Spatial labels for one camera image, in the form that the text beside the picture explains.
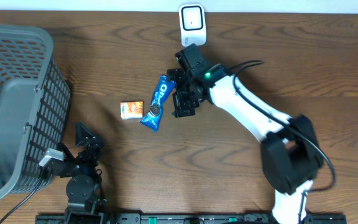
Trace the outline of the blue Oreo cookie pack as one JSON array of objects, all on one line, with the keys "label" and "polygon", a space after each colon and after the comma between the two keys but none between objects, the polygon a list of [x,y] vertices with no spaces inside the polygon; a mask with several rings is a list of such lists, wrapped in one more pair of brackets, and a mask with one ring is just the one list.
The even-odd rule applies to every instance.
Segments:
[{"label": "blue Oreo cookie pack", "polygon": [[150,102],[149,112],[141,119],[140,123],[157,132],[163,115],[163,104],[175,87],[174,80],[168,80],[166,75],[161,75]]}]

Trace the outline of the orange small box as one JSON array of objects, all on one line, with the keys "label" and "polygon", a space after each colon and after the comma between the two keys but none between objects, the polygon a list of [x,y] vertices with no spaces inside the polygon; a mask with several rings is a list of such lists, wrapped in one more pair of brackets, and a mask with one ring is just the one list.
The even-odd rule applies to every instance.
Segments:
[{"label": "orange small box", "polygon": [[141,119],[143,118],[143,102],[120,102],[120,111],[122,119]]}]

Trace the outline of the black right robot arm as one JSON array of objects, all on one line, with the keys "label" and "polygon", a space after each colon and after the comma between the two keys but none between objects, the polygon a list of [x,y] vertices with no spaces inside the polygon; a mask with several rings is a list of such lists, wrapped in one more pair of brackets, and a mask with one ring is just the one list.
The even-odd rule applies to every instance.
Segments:
[{"label": "black right robot arm", "polygon": [[207,100],[238,120],[260,143],[262,171],[275,190],[273,218],[277,223],[301,223],[306,198],[314,192],[313,181],[330,162],[306,116],[293,118],[276,110],[241,83],[241,72],[261,64],[251,60],[232,68],[204,64],[168,70],[167,79],[175,83],[174,114],[192,116]]}]

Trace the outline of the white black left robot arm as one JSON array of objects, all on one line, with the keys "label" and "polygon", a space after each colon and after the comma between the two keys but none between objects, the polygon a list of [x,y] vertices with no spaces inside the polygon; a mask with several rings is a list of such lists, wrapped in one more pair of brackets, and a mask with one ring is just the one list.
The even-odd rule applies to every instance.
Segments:
[{"label": "white black left robot arm", "polygon": [[52,174],[70,180],[66,186],[68,204],[65,213],[49,217],[47,223],[108,223],[101,171],[96,168],[104,141],[83,123],[77,122],[75,145],[83,148],[77,156],[73,156],[62,142],[56,150],[49,150],[48,165],[52,167]]}]

